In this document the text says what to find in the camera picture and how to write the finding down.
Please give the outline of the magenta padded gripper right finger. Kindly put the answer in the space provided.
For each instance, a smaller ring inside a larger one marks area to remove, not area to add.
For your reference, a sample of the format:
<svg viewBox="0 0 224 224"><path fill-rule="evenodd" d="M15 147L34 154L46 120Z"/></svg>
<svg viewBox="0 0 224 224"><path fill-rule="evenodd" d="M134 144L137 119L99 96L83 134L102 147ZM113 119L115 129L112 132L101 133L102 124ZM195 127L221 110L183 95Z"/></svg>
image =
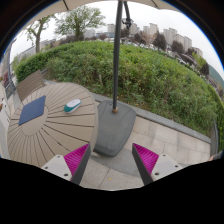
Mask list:
<svg viewBox="0 0 224 224"><path fill-rule="evenodd" d="M158 155L136 143L132 144L132 154L144 185L182 169L170 156Z"/></svg>

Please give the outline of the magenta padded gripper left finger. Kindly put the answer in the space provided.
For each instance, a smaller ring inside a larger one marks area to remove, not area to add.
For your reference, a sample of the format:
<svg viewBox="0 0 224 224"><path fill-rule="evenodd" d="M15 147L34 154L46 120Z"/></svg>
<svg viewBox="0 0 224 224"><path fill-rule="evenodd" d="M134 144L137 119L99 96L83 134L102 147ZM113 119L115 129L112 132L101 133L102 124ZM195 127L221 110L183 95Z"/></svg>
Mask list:
<svg viewBox="0 0 224 224"><path fill-rule="evenodd" d="M42 169L79 185L91 154L89 144L83 145L65 156L55 155Z"/></svg>

